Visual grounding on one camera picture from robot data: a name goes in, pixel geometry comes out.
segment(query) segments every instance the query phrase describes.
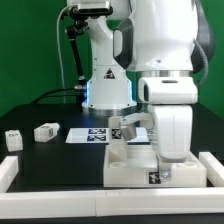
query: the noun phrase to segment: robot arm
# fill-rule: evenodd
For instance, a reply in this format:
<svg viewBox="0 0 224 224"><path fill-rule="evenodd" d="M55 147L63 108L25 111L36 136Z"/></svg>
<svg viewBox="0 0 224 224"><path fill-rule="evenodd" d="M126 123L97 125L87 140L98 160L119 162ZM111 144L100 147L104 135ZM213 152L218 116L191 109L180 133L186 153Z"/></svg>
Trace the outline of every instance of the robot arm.
<svg viewBox="0 0 224 224"><path fill-rule="evenodd" d="M190 151L192 109L187 104L198 98L190 75L202 21L199 2L132 0L132 14L114 31L114 58L142 77L139 97L150 105L153 117L150 142L166 163L184 162Z"/></svg>
<svg viewBox="0 0 224 224"><path fill-rule="evenodd" d="M113 58L113 32L107 26L108 18L114 20L128 16L128 1L70 0L67 4L71 6L69 15L74 20L69 31L75 32L74 36L87 32L91 42L92 76L87 83L83 111L103 116L135 112L131 82L126 71Z"/></svg>

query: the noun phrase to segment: white platform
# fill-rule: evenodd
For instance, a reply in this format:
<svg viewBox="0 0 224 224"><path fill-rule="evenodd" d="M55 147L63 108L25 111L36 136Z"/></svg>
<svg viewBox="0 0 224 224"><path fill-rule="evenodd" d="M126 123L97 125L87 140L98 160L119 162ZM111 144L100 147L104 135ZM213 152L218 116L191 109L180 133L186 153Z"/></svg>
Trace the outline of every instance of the white platform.
<svg viewBox="0 0 224 224"><path fill-rule="evenodd" d="M159 164L150 145L128 145L127 160L119 161L110 145L104 160L105 187L206 187L206 169L190 153L185 163Z"/></svg>
<svg viewBox="0 0 224 224"><path fill-rule="evenodd" d="M200 153L200 160L209 169L209 176L222 179L218 174L224 167L214 156ZM190 162L198 164L192 155ZM221 184L222 187L210 188L4 193L17 172L17 157L7 157L0 165L0 184L7 183L0 193L0 219L224 212L224 185Z"/></svg>

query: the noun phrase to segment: green wall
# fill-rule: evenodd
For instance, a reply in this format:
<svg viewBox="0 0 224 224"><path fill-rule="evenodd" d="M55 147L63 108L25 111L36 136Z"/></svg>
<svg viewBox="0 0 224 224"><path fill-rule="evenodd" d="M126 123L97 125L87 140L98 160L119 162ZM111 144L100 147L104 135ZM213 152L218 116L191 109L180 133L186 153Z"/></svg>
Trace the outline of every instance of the green wall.
<svg viewBox="0 0 224 224"><path fill-rule="evenodd" d="M200 89L199 102L224 118L224 1L202 3L215 33L216 53L210 63L209 78ZM0 0L0 116L16 105L27 104L42 93L61 87L56 20L65 5L65 0ZM63 32L70 23L69 18L61 23L66 86L77 82L72 52ZM84 73L90 77L88 36L79 38L78 43Z"/></svg>

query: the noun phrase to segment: black table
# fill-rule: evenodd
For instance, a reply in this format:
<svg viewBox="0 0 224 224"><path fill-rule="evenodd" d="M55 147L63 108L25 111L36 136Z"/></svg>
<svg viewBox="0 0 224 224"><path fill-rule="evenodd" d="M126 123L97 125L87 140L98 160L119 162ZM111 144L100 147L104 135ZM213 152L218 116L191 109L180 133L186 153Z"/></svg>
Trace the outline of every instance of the black table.
<svg viewBox="0 0 224 224"><path fill-rule="evenodd" d="M194 105L192 152L210 151L224 161L224 121L202 105ZM34 142L33 130L44 123L60 124L58 136L48 143ZM85 115L74 104L21 105L0 118L0 160L19 158L19 173L8 192L102 190L105 144L65 144L70 128L107 127L107 118ZM8 152L4 132L20 130L23 151ZM224 214L118 216L34 220L0 223L222 223Z"/></svg>

